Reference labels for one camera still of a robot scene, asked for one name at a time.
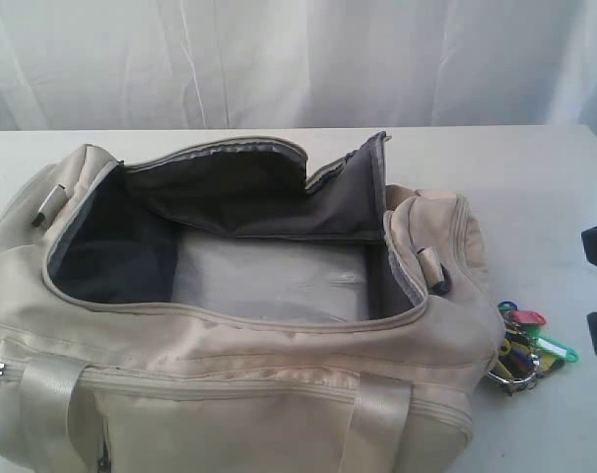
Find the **colourful key tag bunch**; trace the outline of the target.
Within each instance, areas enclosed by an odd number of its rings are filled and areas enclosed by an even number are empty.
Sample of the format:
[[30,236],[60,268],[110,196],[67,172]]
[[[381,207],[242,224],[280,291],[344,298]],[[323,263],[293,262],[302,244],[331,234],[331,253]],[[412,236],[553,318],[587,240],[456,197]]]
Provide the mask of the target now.
[[572,348],[542,332],[547,319],[540,312],[521,309],[511,301],[500,302],[497,309],[505,332],[487,379],[506,395],[530,390],[540,379],[579,361]]

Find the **cream fabric duffel bag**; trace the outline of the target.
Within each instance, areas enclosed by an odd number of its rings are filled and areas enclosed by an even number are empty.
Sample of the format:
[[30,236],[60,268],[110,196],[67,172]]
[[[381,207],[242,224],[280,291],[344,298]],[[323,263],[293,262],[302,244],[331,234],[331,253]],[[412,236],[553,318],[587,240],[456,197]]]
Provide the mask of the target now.
[[[306,171],[231,138],[127,165],[84,145],[0,217],[0,455],[34,472],[442,472],[498,358],[464,197],[385,181],[385,133]],[[177,304],[178,244],[364,249],[368,319]]]

